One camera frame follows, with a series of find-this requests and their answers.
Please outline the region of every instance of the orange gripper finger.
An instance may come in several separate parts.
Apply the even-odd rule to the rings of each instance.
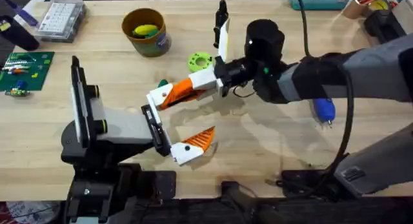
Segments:
[[[204,90],[194,90],[190,78],[184,79],[172,87],[172,90],[166,97],[165,101],[159,107],[161,110],[167,109],[182,101],[191,101],[197,99]]]
[[[211,127],[208,130],[204,130],[201,133],[194,135],[184,141],[183,143],[191,144],[192,146],[201,147],[204,152],[209,148],[214,138],[215,127]]]

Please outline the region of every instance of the green circuit board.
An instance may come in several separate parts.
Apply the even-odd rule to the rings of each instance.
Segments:
[[[25,90],[40,91],[52,64],[53,56],[54,52],[11,53],[0,71],[0,91],[14,88],[19,80],[26,81]],[[27,72],[9,74],[7,68],[15,65],[23,66]]]

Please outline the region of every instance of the blue handle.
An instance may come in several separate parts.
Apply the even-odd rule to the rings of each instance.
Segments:
[[[19,15],[23,20],[27,22],[30,26],[36,26],[37,25],[37,20],[32,17],[28,12],[20,8],[17,4],[15,4],[11,0],[5,0],[5,2],[13,8],[14,12]]]
[[[314,99],[314,110],[322,123],[336,118],[336,108],[331,99]]]

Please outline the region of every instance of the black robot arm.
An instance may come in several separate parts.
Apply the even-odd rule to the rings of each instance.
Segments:
[[[253,81],[257,95],[271,103],[346,97],[341,68],[351,76],[354,97],[411,101],[413,34],[345,54],[304,57],[291,65],[281,60],[283,43],[284,34],[273,21],[250,23],[245,57],[226,64],[216,58],[215,73],[223,81],[223,95],[231,87]]]
[[[354,97],[410,102],[413,76],[413,34],[346,54],[329,53],[305,57],[280,72],[256,69],[253,86],[258,96],[271,103],[304,99],[346,97],[345,80],[339,66],[349,72]]]

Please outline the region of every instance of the wooden tabletop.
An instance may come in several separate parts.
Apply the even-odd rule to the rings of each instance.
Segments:
[[[242,57],[245,30],[255,19],[275,21],[285,34],[283,60],[303,57],[301,15],[288,0],[227,0],[230,13],[229,59]],[[43,43],[38,51],[55,56],[43,90],[28,99],[0,96],[0,200],[65,199],[74,171],[60,159],[60,137],[73,119],[70,99],[71,56],[85,68],[88,83],[101,88],[103,103],[111,108],[140,112],[145,95],[161,79],[178,82],[187,77],[187,60],[194,52],[216,55],[215,12],[219,0],[87,1],[88,15],[72,44]],[[136,8],[160,11],[172,37],[172,48],[161,57],[140,56],[123,35],[123,17]],[[35,9],[40,17],[47,4]],[[349,52],[369,46],[357,21],[339,12],[307,12],[310,51]],[[248,85],[244,91],[251,91]],[[186,139],[213,125],[215,144],[202,158],[179,167],[171,157],[151,149],[127,162],[145,170],[175,170],[177,198],[212,198],[224,180],[236,180],[257,195],[282,196],[265,183],[283,169],[326,167],[336,155],[346,112],[344,99],[334,100],[333,128],[313,117],[309,101],[287,105],[264,103],[257,96],[240,99],[232,94],[220,103],[208,98],[181,103],[161,113],[172,141]],[[413,118],[410,104],[357,99],[348,150],[355,152],[403,128]],[[404,184],[377,195],[413,195]]]

